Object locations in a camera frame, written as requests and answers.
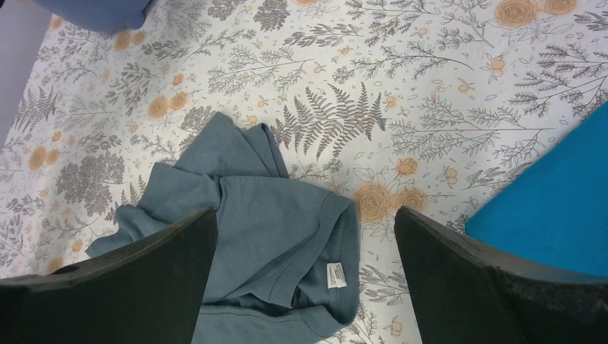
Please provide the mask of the blue plastic trash bin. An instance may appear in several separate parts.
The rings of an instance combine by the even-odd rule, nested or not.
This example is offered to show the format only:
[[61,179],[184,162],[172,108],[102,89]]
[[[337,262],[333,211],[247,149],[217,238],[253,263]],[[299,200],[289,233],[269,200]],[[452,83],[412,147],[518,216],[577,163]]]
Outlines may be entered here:
[[113,33],[141,28],[154,1],[35,0],[34,3],[83,29]]

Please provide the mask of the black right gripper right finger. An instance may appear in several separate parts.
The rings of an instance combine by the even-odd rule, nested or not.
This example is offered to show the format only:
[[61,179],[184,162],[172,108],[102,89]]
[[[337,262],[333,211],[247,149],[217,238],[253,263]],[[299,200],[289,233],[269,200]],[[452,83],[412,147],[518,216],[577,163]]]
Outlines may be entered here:
[[394,233],[423,343],[605,343],[607,279],[538,264],[401,207]]

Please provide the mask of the floral patterned tablecloth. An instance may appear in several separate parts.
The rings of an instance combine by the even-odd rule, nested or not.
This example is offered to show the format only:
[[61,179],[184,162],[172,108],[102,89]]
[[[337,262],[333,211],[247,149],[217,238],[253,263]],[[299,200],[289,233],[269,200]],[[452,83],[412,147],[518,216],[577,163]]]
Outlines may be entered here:
[[221,112],[361,208],[360,305],[330,343],[419,343],[396,210],[462,231],[607,101],[605,1],[153,1],[110,34],[13,5],[4,50],[33,65],[1,94],[1,276],[83,260]]

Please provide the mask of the bright blue folded cloth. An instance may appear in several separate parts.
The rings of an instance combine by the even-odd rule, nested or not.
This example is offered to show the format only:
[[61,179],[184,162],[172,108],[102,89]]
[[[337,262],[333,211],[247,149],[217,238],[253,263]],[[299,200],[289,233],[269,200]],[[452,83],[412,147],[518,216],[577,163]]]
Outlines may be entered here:
[[487,202],[465,233],[533,262],[607,276],[607,106]]

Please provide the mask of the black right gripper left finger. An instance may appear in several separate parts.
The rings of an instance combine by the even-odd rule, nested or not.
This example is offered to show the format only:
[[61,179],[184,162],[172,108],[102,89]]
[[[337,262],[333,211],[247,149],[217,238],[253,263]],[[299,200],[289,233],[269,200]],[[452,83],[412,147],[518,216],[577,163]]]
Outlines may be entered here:
[[211,209],[48,275],[1,281],[3,343],[190,343],[217,246]]

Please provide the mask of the grey-blue crumpled shirt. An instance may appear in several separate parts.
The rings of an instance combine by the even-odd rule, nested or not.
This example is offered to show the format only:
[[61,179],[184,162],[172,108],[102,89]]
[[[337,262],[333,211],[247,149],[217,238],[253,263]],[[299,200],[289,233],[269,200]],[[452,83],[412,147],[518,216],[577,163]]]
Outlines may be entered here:
[[350,325],[360,260],[354,202],[291,179],[270,129],[216,114],[173,165],[157,163],[136,205],[97,257],[196,211],[217,216],[218,241],[194,343],[317,343]]

